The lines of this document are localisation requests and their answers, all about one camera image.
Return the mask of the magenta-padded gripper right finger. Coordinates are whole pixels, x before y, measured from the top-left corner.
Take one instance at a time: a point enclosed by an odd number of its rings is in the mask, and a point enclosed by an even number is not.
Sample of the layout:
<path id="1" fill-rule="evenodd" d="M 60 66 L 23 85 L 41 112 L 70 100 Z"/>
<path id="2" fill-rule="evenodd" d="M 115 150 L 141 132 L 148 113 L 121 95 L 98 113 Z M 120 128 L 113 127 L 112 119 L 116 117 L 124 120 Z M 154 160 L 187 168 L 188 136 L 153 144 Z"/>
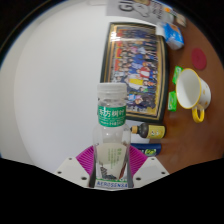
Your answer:
<path id="1" fill-rule="evenodd" d="M 143 187 L 168 174 L 169 172 L 156 157 L 147 157 L 135 147 L 130 147 L 127 165 L 127 181 L 129 188 Z"/>

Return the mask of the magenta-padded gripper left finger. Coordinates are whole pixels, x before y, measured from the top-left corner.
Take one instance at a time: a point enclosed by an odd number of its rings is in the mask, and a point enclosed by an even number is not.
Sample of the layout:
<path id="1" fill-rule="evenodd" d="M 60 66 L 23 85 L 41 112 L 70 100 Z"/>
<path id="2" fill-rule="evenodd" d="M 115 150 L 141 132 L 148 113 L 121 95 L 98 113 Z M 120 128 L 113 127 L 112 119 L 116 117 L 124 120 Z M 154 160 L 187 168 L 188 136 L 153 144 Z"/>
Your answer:
<path id="1" fill-rule="evenodd" d="M 84 188 L 95 186 L 94 149 L 85 149 L 76 157 L 68 157 L 55 171 L 55 175 Z"/>

